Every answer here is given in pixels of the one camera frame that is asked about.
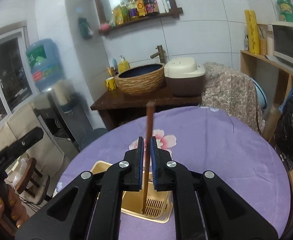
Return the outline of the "left hand yellow nails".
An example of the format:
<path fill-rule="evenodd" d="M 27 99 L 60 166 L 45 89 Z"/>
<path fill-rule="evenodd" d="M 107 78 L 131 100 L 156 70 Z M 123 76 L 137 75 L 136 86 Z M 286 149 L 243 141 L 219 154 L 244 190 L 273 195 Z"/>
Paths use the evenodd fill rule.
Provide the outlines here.
<path fill-rule="evenodd" d="M 11 185 L 6 184 L 8 189 L 8 207 L 5 207 L 4 202 L 0 196 L 0 224 L 12 236 L 15 235 L 14 231 L 3 218 L 5 210 L 9 210 L 10 217 L 13 219 L 15 226 L 20 228 L 30 217 L 27 214 L 25 206 L 22 204 L 20 198 L 15 193 Z"/>

